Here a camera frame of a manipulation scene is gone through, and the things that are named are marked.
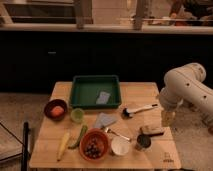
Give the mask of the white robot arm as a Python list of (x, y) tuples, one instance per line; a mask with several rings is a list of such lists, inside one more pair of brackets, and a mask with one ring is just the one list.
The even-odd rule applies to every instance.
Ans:
[(183, 101), (187, 101), (204, 114), (203, 122), (207, 125), (208, 132), (213, 135), (213, 89), (203, 83), (205, 78), (206, 70), (199, 63), (189, 63), (171, 69), (164, 75), (165, 87), (158, 96), (163, 108), (163, 126), (170, 125), (175, 110)]

